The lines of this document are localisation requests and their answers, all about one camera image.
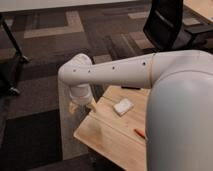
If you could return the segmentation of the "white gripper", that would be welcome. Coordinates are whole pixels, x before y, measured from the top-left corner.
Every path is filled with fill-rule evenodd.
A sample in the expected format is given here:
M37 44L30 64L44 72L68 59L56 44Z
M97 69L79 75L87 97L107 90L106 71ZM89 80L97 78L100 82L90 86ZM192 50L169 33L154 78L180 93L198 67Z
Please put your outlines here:
M73 102L69 103L69 112L71 114L75 112L77 105L87 105L88 103L88 108L90 108L94 112L97 111L96 102L91 101L93 95L89 84L81 84L74 87L70 87L70 98Z

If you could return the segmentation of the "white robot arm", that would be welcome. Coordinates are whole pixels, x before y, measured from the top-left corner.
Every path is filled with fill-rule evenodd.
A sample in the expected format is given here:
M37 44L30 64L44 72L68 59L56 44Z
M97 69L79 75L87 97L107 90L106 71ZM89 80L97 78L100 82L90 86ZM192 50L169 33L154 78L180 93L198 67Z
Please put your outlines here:
M157 52L94 64L80 53L58 70L71 101L86 105L92 84L144 88L148 171L213 171L213 54Z

